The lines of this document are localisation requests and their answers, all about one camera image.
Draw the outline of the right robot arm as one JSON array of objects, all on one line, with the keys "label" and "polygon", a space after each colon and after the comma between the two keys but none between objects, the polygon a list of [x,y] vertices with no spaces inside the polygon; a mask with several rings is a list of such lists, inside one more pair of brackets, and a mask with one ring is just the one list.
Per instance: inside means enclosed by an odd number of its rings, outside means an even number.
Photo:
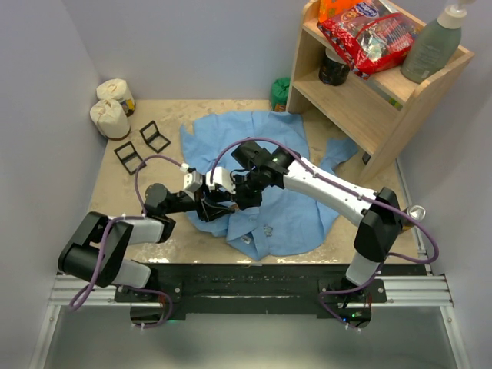
[{"label": "right robot arm", "polygon": [[335,210],[357,228],[355,254],[342,284],[344,296],[359,302],[370,292],[368,281],[384,263],[403,221],[396,194],[362,188],[321,170],[289,148],[273,152],[254,141],[243,141],[231,156],[248,173],[235,175],[239,208],[259,205],[262,191],[278,187],[297,192]]}]

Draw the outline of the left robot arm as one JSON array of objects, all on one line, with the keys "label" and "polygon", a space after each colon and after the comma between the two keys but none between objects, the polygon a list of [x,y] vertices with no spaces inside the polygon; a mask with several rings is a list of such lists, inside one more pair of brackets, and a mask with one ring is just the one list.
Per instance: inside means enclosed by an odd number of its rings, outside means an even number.
[{"label": "left robot arm", "polygon": [[175,227],[170,214],[195,211],[202,221],[213,221],[234,211],[223,205],[232,200],[232,194],[211,191],[204,184],[192,194],[171,193],[162,184],[152,184],[145,191],[146,215],[111,218],[97,211],[87,213],[61,252],[58,269],[102,288],[130,286],[141,301],[152,301],[159,283],[149,266],[125,259],[127,247],[166,242]]}]

